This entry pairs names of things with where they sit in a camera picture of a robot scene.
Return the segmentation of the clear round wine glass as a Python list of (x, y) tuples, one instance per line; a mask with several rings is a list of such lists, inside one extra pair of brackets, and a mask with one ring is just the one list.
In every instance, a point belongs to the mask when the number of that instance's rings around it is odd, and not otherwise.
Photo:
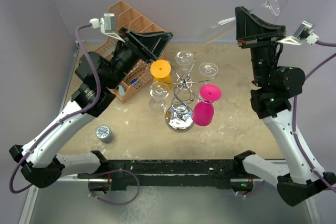
[(160, 81), (153, 82), (150, 86), (149, 108), (155, 115), (163, 114), (166, 111), (166, 98), (169, 96), (169, 86)]

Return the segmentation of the pink plastic goblet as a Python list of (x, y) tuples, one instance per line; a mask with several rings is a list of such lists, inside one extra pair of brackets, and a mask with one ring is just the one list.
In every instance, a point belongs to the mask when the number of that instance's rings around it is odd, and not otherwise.
[(202, 99), (194, 108), (192, 120), (198, 126), (208, 126), (215, 113), (213, 103), (221, 98), (222, 92), (214, 84), (203, 85), (199, 92)]

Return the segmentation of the clear champagne flute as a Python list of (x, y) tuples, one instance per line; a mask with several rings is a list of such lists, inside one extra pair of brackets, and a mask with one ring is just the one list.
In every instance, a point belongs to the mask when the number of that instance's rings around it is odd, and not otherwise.
[(203, 62), (199, 66), (199, 72), (208, 80), (213, 80), (218, 74), (218, 66), (213, 62)]

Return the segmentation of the yellow plastic goblet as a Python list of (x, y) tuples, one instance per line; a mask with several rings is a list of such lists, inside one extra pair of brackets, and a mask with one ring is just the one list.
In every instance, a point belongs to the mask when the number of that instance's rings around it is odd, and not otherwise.
[(165, 82), (168, 85), (169, 89), (172, 90), (173, 80), (170, 75), (171, 65), (168, 61), (162, 59), (155, 61), (151, 64), (150, 72), (154, 77), (154, 81)]

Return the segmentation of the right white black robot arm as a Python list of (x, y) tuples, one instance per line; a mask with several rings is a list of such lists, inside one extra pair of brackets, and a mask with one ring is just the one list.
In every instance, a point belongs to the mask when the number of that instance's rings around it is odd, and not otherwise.
[(296, 206), (326, 190), (334, 190), (335, 174), (316, 160), (296, 125), (297, 97), (308, 75), (297, 67), (279, 66), (285, 44), (322, 45), (313, 33), (313, 24), (302, 22), (292, 36), (284, 25), (270, 24), (243, 6), (235, 8), (238, 46), (249, 49), (253, 68), (251, 107), (268, 127), (286, 160), (277, 165), (245, 151), (234, 158), (238, 177), (255, 175), (273, 185), (282, 200)]

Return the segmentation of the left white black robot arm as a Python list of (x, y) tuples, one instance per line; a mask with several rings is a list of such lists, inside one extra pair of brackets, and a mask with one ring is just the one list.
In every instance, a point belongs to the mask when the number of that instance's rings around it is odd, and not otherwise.
[(85, 51), (75, 74), (82, 81), (59, 115), (37, 137), (25, 145), (13, 145), (9, 153), (17, 163), (15, 172), (38, 188), (72, 174), (104, 177), (108, 161), (100, 151), (79, 155), (60, 155), (62, 147), (85, 125), (99, 117), (116, 95), (118, 87), (140, 61), (153, 63), (173, 37), (171, 32), (136, 33), (121, 28), (111, 60)]

